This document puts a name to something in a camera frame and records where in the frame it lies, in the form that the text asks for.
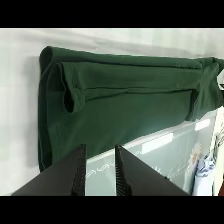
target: folded green fabric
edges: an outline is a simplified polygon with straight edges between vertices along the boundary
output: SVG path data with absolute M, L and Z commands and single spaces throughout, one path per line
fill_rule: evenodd
M 40 170 L 80 144 L 87 157 L 223 104 L 224 61 L 100 55 L 46 47 L 40 55 Z

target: folded garment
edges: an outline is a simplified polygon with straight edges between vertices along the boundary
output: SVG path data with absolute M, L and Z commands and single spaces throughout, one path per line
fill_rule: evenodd
M 143 135 L 200 119 L 223 104 L 224 61 L 100 55 L 46 47 L 40 55 L 40 170 L 80 144 L 91 158 Z
M 212 157 L 201 158 L 195 174 L 193 196 L 212 196 L 215 179 L 215 161 Z

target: dark green garment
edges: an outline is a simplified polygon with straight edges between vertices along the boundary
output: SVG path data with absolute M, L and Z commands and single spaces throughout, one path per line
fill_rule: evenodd
M 223 104 L 224 61 L 100 55 L 46 47 L 40 55 L 40 170 L 87 144 L 87 157 Z

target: patterned fabric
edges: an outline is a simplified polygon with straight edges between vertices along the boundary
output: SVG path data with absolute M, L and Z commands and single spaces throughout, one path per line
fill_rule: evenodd
M 0 29 L 0 195 L 39 173 L 38 56 L 46 46 L 95 53 L 224 59 L 224 29 Z

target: green cloth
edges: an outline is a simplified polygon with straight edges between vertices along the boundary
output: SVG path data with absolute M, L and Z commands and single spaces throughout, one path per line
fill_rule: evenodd
M 100 55 L 46 47 L 40 55 L 40 170 L 80 144 L 91 158 L 223 104 L 224 61 Z

